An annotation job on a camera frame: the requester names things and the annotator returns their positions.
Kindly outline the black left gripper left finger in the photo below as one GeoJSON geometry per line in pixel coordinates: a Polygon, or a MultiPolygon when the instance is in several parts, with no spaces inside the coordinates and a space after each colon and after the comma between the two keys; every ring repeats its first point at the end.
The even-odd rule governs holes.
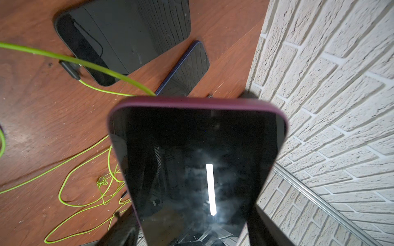
{"type": "Polygon", "coordinates": [[[139,222],[131,206],[122,214],[115,225],[98,241],[97,246],[136,246],[139,222]]]}

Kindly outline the black phone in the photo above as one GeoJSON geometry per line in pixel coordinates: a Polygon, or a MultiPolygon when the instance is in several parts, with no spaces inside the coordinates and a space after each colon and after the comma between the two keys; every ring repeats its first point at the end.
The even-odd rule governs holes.
{"type": "Polygon", "coordinates": [[[107,120],[149,246],[222,246],[238,238],[288,131],[257,99],[127,98],[107,120]]]}
{"type": "Polygon", "coordinates": [[[189,37],[189,1],[90,1],[54,27],[76,58],[129,75],[189,37]]]}

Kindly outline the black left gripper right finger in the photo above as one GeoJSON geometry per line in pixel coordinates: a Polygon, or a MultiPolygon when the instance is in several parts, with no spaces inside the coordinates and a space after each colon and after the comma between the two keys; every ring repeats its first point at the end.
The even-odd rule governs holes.
{"type": "Polygon", "coordinates": [[[251,246],[294,246],[294,243],[258,205],[254,205],[251,209],[247,227],[251,246]]]}

